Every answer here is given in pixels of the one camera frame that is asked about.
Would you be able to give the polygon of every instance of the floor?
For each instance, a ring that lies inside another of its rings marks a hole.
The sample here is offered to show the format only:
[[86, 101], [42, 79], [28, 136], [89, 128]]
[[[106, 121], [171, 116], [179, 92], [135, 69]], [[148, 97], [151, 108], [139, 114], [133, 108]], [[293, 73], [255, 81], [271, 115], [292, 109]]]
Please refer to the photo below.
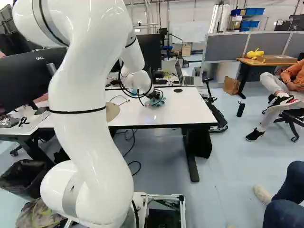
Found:
[[[206, 160], [196, 158], [199, 183], [191, 183], [182, 145], [180, 129], [138, 130], [133, 151], [127, 162], [138, 160], [141, 171], [134, 176], [135, 190], [154, 194], [184, 194], [186, 220], [189, 228], [224, 228], [232, 223], [237, 228], [262, 227], [265, 207], [256, 199], [252, 186], [265, 185], [274, 194], [282, 184], [288, 164], [304, 160], [304, 129], [297, 143], [290, 141], [292, 133], [285, 123], [273, 124], [258, 142], [245, 140], [247, 133], [260, 122], [267, 105], [268, 92], [262, 87], [244, 89], [246, 108], [236, 117], [238, 96], [230, 96], [222, 89], [212, 89], [218, 97], [215, 106], [224, 114], [229, 129], [211, 136], [213, 151]], [[132, 142], [116, 135], [114, 141], [122, 153]], [[14, 144], [0, 143], [0, 173], [14, 161], [26, 158], [9, 155]], [[48, 154], [60, 147], [56, 139], [41, 145]], [[1, 227], [13, 228], [24, 200], [0, 190]]]

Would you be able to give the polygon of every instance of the dell monitor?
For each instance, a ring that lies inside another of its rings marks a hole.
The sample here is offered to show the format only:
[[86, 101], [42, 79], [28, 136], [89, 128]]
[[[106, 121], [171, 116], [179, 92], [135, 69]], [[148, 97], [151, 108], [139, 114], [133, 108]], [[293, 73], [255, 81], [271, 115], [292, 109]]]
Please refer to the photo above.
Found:
[[51, 48], [0, 58], [0, 104], [6, 113], [48, 92], [52, 74], [47, 64], [58, 69], [66, 48]]
[[161, 69], [162, 67], [162, 54], [161, 54], [161, 35], [149, 34], [149, 35], [137, 35], [139, 46], [142, 50], [142, 55], [145, 61], [144, 70], [152, 71]]

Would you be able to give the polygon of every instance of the knee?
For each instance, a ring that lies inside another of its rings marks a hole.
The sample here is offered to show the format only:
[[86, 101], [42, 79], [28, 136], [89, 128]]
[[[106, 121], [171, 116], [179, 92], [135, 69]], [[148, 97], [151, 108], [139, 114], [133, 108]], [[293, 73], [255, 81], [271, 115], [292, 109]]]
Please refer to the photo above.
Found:
[[304, 171], [304, 162], [303, 161], [293, 161], [289, 164], [287, 168], [288, 177], [298, 177], [300, 173]]
[[260, 82], [263, 82], [266, 78], [269, 78], [272, 74], [269, 72], [264, 72], [260, 75]]
[[276, 219], [281, 217], [288, 203], [289, 201], [285, 199], [270, 202], [266, 207], [264, 219]]

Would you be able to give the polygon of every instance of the trash can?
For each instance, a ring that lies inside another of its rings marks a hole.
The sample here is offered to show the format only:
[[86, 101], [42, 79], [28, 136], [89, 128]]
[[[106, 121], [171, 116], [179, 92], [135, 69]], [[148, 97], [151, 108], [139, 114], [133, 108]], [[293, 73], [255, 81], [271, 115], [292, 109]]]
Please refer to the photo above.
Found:
[[32, 201], [40, 197], [40, 185], [48, 171], [43, 161], [20, 160], [0, 176], [0, 188]]

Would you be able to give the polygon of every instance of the black band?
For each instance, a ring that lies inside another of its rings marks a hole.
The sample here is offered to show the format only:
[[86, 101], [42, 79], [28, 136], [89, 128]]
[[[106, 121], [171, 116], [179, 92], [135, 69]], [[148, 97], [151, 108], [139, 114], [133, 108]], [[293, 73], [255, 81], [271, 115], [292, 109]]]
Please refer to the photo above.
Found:
[[55, 114], [85, 114], [85, 113], [94, 113], [94, 112], [99, 112], [101, 110], [104, 110], [105, 107], [102, 108], [97, 108], [97, 109], [91, 109], [91, 110], [85, 110], [85, 111], [54, 111], [54, 110], [49, 110], [51, 113]]
[[48, 26], [48, 23], [47, 23], [47, 20], [46, 18], [44, 17], [44, 13], [43, 13], [43, 10], [42, 10], [42, 0], [39, 0], [39, 8], [40, 8], [40, 13], [41, 13], [41, 16], [42, 16], [42, 19], [43, 19], [43, 22], [44, 24], [46, 25], [47, 29], [49, 30], [49, 32], [53, 35], [53, 37], [58, 40], [58, 42], [60, 42], [61, 44], [65, 45], [68, 47], [68, 44], [66, 44], [65, 42], [63, 42], [59, 37], [57, 37], [53, 31], [51, 30], [51, 28]]
[[135, 40], [133, 40], [133, 42], [131, 44], [128, 44], [127, 46], [125, 46], [125, 48], [131, 46], [133, 43], [135, 43], [136, 40], [137, 40], [137, 37], [135, 37]]

